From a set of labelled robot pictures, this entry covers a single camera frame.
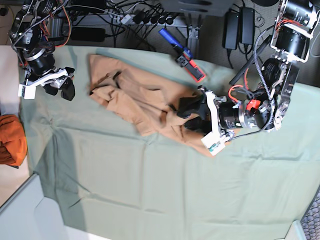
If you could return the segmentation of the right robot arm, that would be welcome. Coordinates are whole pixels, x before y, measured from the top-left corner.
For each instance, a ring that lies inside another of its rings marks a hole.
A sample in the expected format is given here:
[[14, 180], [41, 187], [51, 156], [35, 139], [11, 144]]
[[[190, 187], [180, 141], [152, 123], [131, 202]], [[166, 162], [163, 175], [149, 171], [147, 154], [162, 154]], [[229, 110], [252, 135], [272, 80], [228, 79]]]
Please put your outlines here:
[[47, 28], [48, 20], [57, 12], [65, 11], [67, 4], [66, 0], [26, 0], [14, 18], [9, 38], [19, 66], [24, 70], [18, 96], [25, 100], [36, 97], [38, 86], [49, 95], [60, 94], [67, 101], [72, 101], [76, 95], [75, 69], [55, 66], [54, 51], [58, 46], [49, 39]]

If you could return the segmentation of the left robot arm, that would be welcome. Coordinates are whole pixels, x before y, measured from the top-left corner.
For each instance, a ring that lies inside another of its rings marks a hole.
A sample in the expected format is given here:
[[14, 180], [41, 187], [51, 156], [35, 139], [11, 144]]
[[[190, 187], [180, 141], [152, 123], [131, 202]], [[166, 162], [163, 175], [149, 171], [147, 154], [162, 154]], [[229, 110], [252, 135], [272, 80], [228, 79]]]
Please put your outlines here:
[[317, 0], [281, 0], [266, 38], [259, 35], [252, 56], [230, 81], [227, 97], [200, 87], [200, 95], [182, 98], [178, 116], [184, 127], [204, 135], [232, 140], [236, 129], [278, 130], [288, 110], [299, 75], [298, 63], [308, 61], [320, 23]]

